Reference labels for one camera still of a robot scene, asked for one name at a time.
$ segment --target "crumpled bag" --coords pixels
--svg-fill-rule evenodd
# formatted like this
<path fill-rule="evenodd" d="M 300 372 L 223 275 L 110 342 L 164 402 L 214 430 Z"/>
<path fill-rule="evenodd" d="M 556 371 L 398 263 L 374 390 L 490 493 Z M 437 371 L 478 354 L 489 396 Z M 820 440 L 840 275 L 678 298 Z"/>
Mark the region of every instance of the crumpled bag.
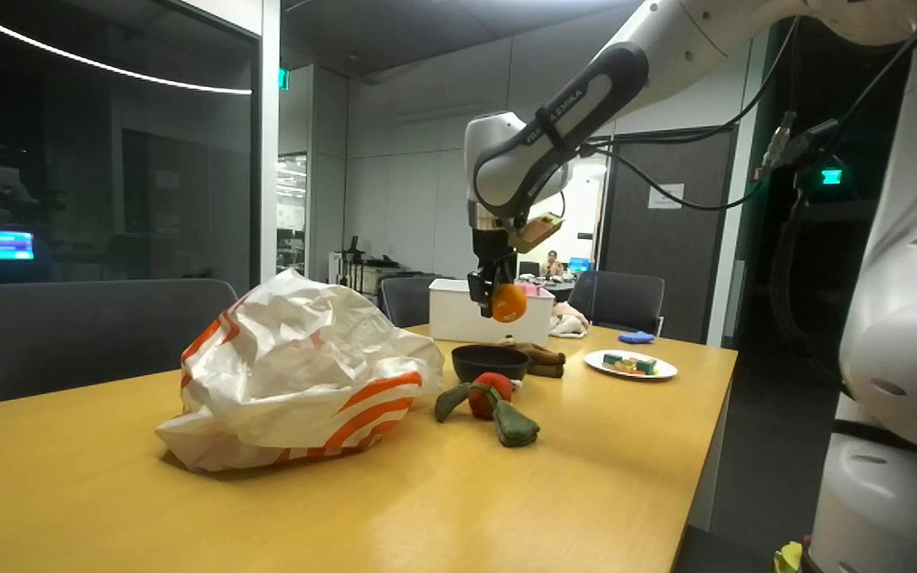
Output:
<path fill-rule="evenodd" d="M 200 470 L 360 452 L 441 392 L 432 339 L 295 270 L 244 294 L 182 354 L 185 415 L 155 432 Z"/>
<path fill-rule="evenodd" d="M 556 302 L 552 313 L 552 339 L 586 339 L 589 335 L 589 320 L 571 307 L 571 302 Z"/>

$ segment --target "food on plate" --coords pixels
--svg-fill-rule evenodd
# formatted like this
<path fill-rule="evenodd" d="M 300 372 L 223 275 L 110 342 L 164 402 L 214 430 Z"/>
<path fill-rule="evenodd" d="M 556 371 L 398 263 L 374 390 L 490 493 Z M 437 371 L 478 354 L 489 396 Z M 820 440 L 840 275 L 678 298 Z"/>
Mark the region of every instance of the food on plate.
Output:
<path fill-rule="evenodd" d="M 643 360 L 643 356 L 604 354 L 601 364 L 616 372 L 623 372 L 623 377 L 653 377 L 655 372 L 655 360 Z"/>

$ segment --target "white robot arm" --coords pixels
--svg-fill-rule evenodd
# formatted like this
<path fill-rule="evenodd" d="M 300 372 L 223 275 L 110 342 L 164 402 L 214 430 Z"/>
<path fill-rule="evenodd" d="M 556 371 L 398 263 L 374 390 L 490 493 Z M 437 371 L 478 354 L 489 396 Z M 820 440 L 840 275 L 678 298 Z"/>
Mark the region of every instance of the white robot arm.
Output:
<path fill-rule="evenodd" d="M 529 124 L 515 114 L 472 122 L 465 162 L 478 275 L 467 288 L 481 315 L 495 315 L 495 294 L 515 280 L 515 252 L 556 231 L 529 222 L 529 208 L 563 185 L 563 162 L 586 137 L 685 88 L 788 16 L 816 16 L 860 45 L 893 45 L 917 29 L 917 0 L 648 0 Z"/>

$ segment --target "white plate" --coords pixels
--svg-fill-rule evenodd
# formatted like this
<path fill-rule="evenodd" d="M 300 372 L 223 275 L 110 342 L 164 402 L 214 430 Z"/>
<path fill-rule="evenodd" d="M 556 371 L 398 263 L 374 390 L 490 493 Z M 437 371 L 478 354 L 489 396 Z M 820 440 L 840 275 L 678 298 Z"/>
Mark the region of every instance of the white plate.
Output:
<path fill-rule="evenodd" d="M 604 367 L 604 354 L 616 354 L 621 360 L 653 360 L 653 377 L 612 371 L 612 367 Z M 586 367 L 598 371 L 598 372 L 610 372 L 610 377 L 619 377 L 619 380 L 648 380 L 648 383 L 674 380 L 678 377 L 678 371 L 672 364 L 667 364 L 660 356 L 651 356 L 651 354 L 630 354 L 630 352 L 596 352 L 596 354 L 586 354 Z"/>

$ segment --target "glass wall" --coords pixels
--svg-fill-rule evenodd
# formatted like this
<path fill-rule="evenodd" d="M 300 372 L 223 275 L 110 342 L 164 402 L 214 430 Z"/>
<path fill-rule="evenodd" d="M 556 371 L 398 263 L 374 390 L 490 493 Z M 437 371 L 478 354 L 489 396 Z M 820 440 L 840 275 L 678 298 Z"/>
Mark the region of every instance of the glass wall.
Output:
<path fill-rule="evenodd" d="M 257 37 L 158 0 L 0 3 L 0 280 L 254 285 Z"/>

